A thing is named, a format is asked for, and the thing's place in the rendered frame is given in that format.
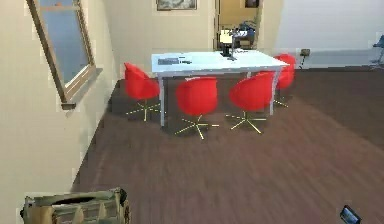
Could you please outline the red swivel chair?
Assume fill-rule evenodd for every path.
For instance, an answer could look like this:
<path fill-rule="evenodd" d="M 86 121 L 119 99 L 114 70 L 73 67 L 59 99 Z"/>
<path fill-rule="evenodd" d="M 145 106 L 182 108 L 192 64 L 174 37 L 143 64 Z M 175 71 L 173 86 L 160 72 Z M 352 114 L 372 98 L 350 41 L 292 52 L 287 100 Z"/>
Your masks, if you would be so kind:
<path fill-rule="evenodd" d="M 180 83 L 176 88 L 177 106 L 185 115 L 193 117 L 193 120 L 182 118 L 188 123 L 183 129 L 176 131 L 182 133 L 190 128 L 195 128 L 201 139 L 204 135 L 201 128 L 209 126 L 209 123 L 202 123 L 204 115 L 212 113 L 218 105 L 218 88 L 216 77 L 195 77 Z"/>
<path fill-rule="evenodd" d="M 287 63 L 287 66 L 285 66 L 280 72 L 278 83 L 276 85 L 274 103 L 276 105 L 288 107 L 288 105 L 283 101 L 284 97 L 281 95 L 281 91 L 288 88 L 293 83 L 295 77 L 296 58 L 291 54 L 283 53 L 275 56 L 275 59 Z"/>
<path fill-rule="evenodd" d="M 159 84 L 156 80 L 151 79 L 142 69 L 129 62 L 124 63 L 125 66 L 125 92 L 134 99 L 139 106 L 138 109 L 127 112 L 127 115 L 143 111 L 143 121 L 146 122 L 150 111 L 161 112 L 160 104 L 149 105 L 148 101 L 160 94 Z"/>
<path fill-rule="evenodd" d="M 260 111 L 270 105 L 273 76 L 274 73 L 271 71 L 257 72 L 254 76 L 245 78 L 230 88 L 229 100 L 242 111 L 242 116 L 226 114 L 226 117 L 239 119 L 239 122 L 232 126 L 231 130 L 243 123 L 247 123 L 258 134 L 262 133 L 253 124 L 253 121 L 265 121 L 266 118 L 251 118 L 250 113 Z"/>

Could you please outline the white table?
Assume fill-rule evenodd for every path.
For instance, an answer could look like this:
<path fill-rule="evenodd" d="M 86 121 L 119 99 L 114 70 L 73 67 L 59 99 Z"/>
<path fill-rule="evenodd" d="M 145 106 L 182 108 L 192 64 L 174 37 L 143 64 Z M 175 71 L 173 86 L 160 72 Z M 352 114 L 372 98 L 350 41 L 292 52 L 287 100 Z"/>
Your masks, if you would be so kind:
<path fill-rule="evenodd" d="M 225 73 L 246 73 L 250 77 L 258 71 L 274 71 L 271 88 L 272 95 L 275 95 L 278 78 L 287 63 L 257 50 L 235 51 L 233 57 L 234 60 L 224 57 L 219 51 L 152 54 L 151 72 L 157 77 L 160 88 L 160 125 L 164 127 L 166 122 L 165 78 Z"/>

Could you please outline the black desk lamp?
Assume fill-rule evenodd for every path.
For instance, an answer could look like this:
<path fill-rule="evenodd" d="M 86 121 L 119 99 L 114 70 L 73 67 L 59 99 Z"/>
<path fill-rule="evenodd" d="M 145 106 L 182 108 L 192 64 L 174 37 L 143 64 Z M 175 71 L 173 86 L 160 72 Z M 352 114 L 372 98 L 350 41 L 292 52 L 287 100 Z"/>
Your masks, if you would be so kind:
<path fill-rule="evenodd" d="M 221 55 L 226 57 L 228 60 L 235 61 L 234 57 L 235 52 L 235 40 L 238 36 L 238 29 L 234 28 L 229 30 L 227 33 L 220 34 L 220 44 L 221 44 Z"/>

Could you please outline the wooden framed window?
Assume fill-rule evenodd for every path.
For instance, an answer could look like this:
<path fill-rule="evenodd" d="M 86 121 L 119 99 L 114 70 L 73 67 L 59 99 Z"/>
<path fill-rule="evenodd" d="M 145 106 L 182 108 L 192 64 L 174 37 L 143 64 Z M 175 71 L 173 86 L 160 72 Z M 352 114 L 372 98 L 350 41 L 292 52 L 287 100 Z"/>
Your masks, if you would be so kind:
<path fill-rule="evenodd" d="M 63 110 L 98 75 L 81 0 L 26 0 Z"/>

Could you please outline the olive green bag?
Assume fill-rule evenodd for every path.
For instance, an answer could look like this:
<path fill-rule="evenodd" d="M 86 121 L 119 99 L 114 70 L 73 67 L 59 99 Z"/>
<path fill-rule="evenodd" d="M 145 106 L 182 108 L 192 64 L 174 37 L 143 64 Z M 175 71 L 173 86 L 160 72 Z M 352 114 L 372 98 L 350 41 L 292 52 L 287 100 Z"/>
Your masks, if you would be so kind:
<path fill-rule="evenodd" d="M 24 224 L 131 224 L 128 194 L 120 187 L 25 198 Z"/>

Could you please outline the small black flat device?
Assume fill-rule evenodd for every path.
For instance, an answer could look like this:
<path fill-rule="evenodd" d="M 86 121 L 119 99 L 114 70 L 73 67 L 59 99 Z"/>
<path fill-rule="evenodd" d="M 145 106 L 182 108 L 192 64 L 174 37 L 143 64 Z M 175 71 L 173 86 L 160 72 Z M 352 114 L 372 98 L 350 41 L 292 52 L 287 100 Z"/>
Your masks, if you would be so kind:
<path fill-rule="evenodd" d="M 345 205 L 339 213 L 345 224 L 361 224 L 361 217 L 348 205 Z"/>

